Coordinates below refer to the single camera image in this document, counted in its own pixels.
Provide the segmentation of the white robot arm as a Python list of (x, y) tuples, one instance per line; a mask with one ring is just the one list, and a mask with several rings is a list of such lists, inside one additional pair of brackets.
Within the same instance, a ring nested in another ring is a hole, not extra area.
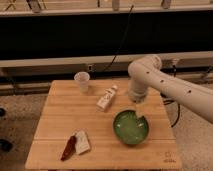
[(146, 55), (128, 66), (129, 98), (136, 103), (145, 100), (152, 87), (213, 124), (213, 90), (169, 76), (160, 71), (161, 58)]

